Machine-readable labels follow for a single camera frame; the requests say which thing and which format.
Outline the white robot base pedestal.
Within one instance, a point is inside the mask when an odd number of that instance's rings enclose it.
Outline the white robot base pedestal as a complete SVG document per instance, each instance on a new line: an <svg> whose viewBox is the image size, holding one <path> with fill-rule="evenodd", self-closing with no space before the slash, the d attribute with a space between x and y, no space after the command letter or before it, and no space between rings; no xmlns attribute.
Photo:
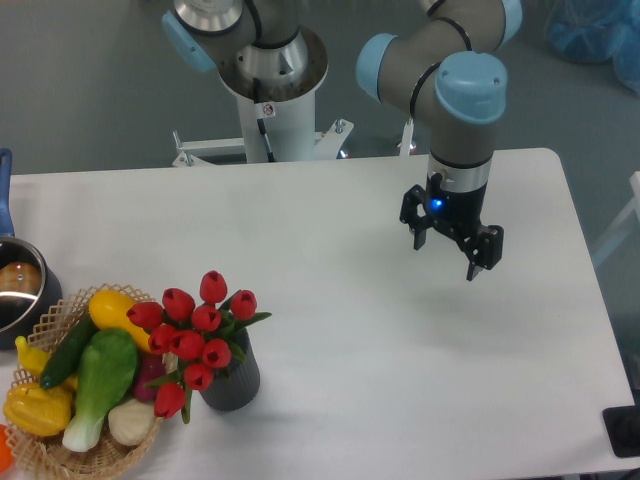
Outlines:
<svg viewBox="0 0 640 480"><path fill-rule="evenodd" d="M173 134L176 166L203 165L206 157L243 154L251 163L341 159L354 124L336 119L324 132L316 129L316 91L328 71L326 48L318 35L301 26L285 46L249 45L234 58L214 64L195 40L182 31L177 45L193 67L214 68L236 99L240 138L186 141Z"/></svg>

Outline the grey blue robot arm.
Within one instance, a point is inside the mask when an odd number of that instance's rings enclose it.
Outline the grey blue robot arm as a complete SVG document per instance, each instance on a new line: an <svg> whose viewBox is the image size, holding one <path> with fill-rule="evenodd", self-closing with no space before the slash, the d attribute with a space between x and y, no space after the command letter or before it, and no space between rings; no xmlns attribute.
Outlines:
<svg viewBox="0 0 640 480"><path fill-rule="evenodd" d="M507 72L495 51L517 32L517 1L425 1L426 25L407 38L379 34L355 66L360 88L429 127L426 182L403 196L400 219L425 243L429 230L453 240L467 274L501 259L504 231L481 212L506 106ZM251 163L316 159L315 93L326 48L293 1L175 1L162 27L194 70L216 70L235 96Z"/></svg>

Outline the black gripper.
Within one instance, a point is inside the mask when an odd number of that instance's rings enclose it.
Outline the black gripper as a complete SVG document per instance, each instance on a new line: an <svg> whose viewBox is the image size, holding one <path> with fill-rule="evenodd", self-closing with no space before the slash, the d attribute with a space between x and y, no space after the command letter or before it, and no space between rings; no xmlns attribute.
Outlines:
<svg viewBox="0 0 640 480"><path fill-rule="evenodd" d="M431 228L454 240L469 261L467 281L502 259L504 229L480 220L486 188L452 192L445 189L443 175L435 173L427 178L426 190L414 185L402 198L399 220L413 235L413 248L425 245Z"/></svg>

